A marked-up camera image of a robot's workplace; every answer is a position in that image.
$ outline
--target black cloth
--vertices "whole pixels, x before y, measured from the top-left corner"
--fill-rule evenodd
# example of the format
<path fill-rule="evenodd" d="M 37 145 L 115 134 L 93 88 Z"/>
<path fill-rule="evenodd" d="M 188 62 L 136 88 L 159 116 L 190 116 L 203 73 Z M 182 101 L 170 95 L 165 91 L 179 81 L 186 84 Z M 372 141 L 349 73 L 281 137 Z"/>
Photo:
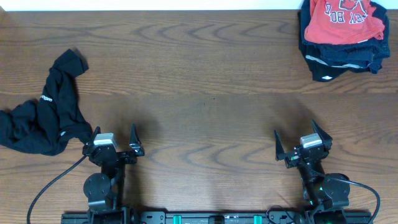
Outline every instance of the black cloth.
<path fill-rule="evenodd" d="M 305 28 L 311 21 L 310 0 L 304 0 L 298 15 L 300 21 L 298 47 L 312 72 L 313 80 L 330 82 L 348 70 L 377 74 L 382 68 L 382 60 L 391 55 L 388 45 L 389 20 L 385 8 L 374 2 L 370 2 L 370 5 L 376 7 L 373 17 L 382 20 L 386 27 L 383 40 L 372 38 L 358 44 L 316 44 L 304 38 Z"/>
<path fill-rule="evenodd" d="M 38 104 L 26 101 L 10 113 L 0 111 L 0 144 L 20 152 L 54 156 L 71 138 L 86 143 L 91 127 L 80 113 L 74 78 L 88 70 L 86 63 L 67 50 L 50 68 Z"/>

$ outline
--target cable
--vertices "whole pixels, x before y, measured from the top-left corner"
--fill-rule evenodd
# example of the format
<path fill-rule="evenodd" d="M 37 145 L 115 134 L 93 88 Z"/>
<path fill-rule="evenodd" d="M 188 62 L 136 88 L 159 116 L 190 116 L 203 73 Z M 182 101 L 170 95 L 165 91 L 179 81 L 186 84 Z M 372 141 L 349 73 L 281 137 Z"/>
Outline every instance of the cable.
<path fill-rule="evenodd" d="M 266 212 L 266 217 L 268 218 L 268 220 L 269 220 L 270 223 L 276 224 L 275 222 L 273 222 L 273 221 L 269 218 L 269 212 L 271 211 L 272 208 L 275 208 L 275 207 L 281 208 L 281 209 L 286 213 L 286 215 L 292 220 L 292 222 L 290 222 L 290 223 L 293 223 L 293 222 L 294 222 L 294 219 L 289 215 L 288 212 L 286 212 L 286 210 L 285 210 L 284 207 L 282 207 L 282 206 L 280 206 L 280 205 L 273 205 L 273 206 L 271 206 L 270 208 L 268 208 L 268 210 L 267 210 L 267 212 Z"/>
<path fill-rule="evenodd" d="M 305 167 L 306 167 L 310 172 L 313 172 L 314 174 L 319 175 L 320 177 L 324 177 L 324 178 L 326 177 L 325 174 L 321 174 L 321 173 L 319 173 L 319 172 L 317 172 L 317 171 L 311 169 L 311 168 L 307 165 L 307 163 L 306 163 L 305 161 L 304 161 L 304 164 L 305 164 Z M 353 181 L 350 181 L 350 180 L 341 180 L 341 179 L 337 179 L 337 178 L 334 178 L 334 177 L 328 177 L 328 178 L 329 178 L 329 179 L 333 179 L 333 180 L 337 180 L 337 181 L 340 181 L 340 182 L 343 182 L 343 183 L 346 183 L 346 184 L 352 184 L 352 185 L 355 185 L 355 186 L 358 186 L 358 187 L 363 187 L 363 188 L 365 188 L 365 189 L 367 189 L 367 190 L 370 190 L 370 191 L 376 196 L 376 209 L 374 210 L 374 213 L 373 213 L 371 219 L 368 221 L 368 224 L 372 223 L 373 220 L 376 218 L 377 213 L 379 213 L 379 209 L 380 209 L 380 203 L 381 203 L 381 202 L 380 202 L 380 195 L 378 194 L 378 192 L 375 191 L 373 188 L 367 186 L 367 185 L 360 184 L 360 183 L 357 183 L 357 182 L 353 182 Z"/>
<path fill-rule="evenodd" d="M 33 206 L 35 206 L 37 200 L 39 197 L 47 190 L 52 184 L 54 184 L 57 180 L 61 179 L 65 174 L 69 173 L 71 170 L 73 170 L 77 165 L 79 165 L 83 160 L 86 159 L 86 155 L 84 155 L 79 161 L 77 161 L 73 166 L 71 166 L 69 169 L 65 170 L 62 174 L 60 174 L 58 177 L 53 179 L 50 183 L 48 183 L 36 196 L 36 198 L 33 200 L 31 203 L 29 210 L 27 211 L 27 216 L 26 216 L 26 222 L 27 224 L 30 224 L 30 214 L 32 213 Z"/>

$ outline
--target green tape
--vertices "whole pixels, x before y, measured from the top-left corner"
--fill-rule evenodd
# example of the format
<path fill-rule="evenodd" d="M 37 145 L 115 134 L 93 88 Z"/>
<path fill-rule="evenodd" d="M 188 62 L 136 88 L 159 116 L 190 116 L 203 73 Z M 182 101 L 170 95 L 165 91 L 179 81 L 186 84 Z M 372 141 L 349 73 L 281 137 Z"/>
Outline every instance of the green tape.
<path fill-rule="evenodd" d="M 262 216 L 261 215 L 254 216 L 254 224 L 262 224 Z"/>
<path fill-rule="evenodd" d="M 181 215 L 174 215 L 173 216 L 173 224 L 181 224 L 181 223 L 182 223 Z"/>

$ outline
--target clothing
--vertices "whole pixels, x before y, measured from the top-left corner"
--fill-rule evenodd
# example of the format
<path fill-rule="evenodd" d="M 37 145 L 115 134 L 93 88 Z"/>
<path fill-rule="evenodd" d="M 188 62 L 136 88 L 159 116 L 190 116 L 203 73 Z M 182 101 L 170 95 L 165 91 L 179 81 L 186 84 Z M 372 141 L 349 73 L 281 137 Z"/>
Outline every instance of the clothing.
<path fill-rule="evenodd" d="M 384 38 L 382 20 L 370 0 L 311 0 L 305 39 L 317 44 L 357 44 Z"/>
<path fill-rule="evenodd" d="M 348 70 L 377 74 L 382 68 L 382 60 L 391 54 L 388 46 L 389 20 L 386 9 L 382 6 L 374 2 L 370 2 L 370 6 L 375 8 L 372 16 L 382 20 L 384 24 L 383 40 L 372 38 L 359 44 L 344 45 L 316 44 L 305 39 L 305 29 L 312 19 L 310 0 L 304 0 L 299 13 L 299 49 L 315 81 L 330 82 Z"/>
<path fill-rule="evenodd" d="M 74 78 L 88 70 L 86 63 L 67 50 L 50 68 L 38 104 L 26 101 L 10 113 L 0 111 L 0 144 L 24 153 L 54 156 L 71 138 L 90 140 L 91 127 L 80 113 Z"/>

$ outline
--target wood grain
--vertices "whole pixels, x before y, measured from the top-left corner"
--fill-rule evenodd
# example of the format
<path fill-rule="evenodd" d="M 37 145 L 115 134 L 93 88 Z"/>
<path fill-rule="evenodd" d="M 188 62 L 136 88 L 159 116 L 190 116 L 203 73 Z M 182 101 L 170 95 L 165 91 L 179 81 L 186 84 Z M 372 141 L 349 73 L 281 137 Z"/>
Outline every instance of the wood grain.
<path fill-rule="evenodd" d="M 38 98 L 48 68 L 76 47 L 90 69 L 77 78 L 88 122 L 128 150 L 137 123 L 146 157 L 126 171 L 125 201 L 172 210 L 265 210 L 302 204 L 299 173 L 274 160 L 273 130 L 286 147 L 312 132 L 333 136 L 327 172 L 374 187 L 376 223 L 398 220 L 398 12 L 392 57 L 379 75 L 346 73 L 315 83 L 297 47 L 296 11 L 9 12 L 0 27 L 0 109 Z M 37 192 L 81 157 L 70 141 L 55 157 L 0 147 L 0 223 L 24 223 Z M 34 223 L 85 211 L 84 161 L 34 208 Z M 353 187 L 351 209 L 373 211 Z"/>

